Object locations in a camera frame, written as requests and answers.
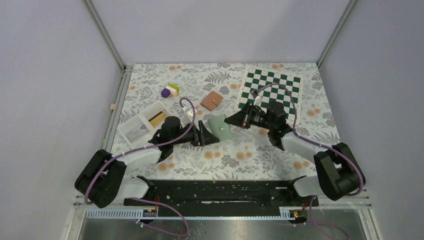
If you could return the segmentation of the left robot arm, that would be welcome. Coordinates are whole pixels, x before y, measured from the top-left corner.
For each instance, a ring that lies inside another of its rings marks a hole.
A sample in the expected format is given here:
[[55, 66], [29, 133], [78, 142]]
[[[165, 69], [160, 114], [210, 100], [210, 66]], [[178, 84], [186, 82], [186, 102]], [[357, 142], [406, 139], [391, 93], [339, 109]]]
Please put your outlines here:
[[198, 125], [191, 122], [182, 126], [178, 117], [168, 116], [146, 146], [116, 156], [104, 149], [96, 151], [75, 180], [74, 187], [84, 195], [86, 203], [98, 208], [105, 208], [118, 199], [142, 198], [154, 185], [142, 176], [128, 177], [129, 172], [165, 160], [175, 145], [189, 143], [203, 147], [219, 141], [201, 120]]

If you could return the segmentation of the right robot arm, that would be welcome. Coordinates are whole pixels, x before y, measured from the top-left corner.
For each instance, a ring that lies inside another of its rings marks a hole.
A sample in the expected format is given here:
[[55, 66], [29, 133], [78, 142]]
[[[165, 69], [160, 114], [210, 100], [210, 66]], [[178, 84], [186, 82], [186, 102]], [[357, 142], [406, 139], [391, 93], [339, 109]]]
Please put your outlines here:
[[343, 142], [329, 146], [303, 137], [289, 126], [286, 115], [281, 102], [271, 102], [266, 111], [249, 103], [224, 121], [242, 129], [267, 129], [272, 146], [314, 163], [315, 175], [299, 177], [291, 183], [298, 196], [325, 195], [336, 201], [359, 194], [366, 179], [349, 146]]

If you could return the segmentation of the green card holder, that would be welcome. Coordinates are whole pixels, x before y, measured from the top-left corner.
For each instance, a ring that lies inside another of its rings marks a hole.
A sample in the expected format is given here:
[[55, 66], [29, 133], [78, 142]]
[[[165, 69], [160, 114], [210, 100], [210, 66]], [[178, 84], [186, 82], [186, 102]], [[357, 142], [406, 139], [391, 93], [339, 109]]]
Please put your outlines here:
[[208, 119], [210, 130], [220, 142], [229, 141], [233, 139], [230, 125], [225, 122], [226, 115], [216, 115]]

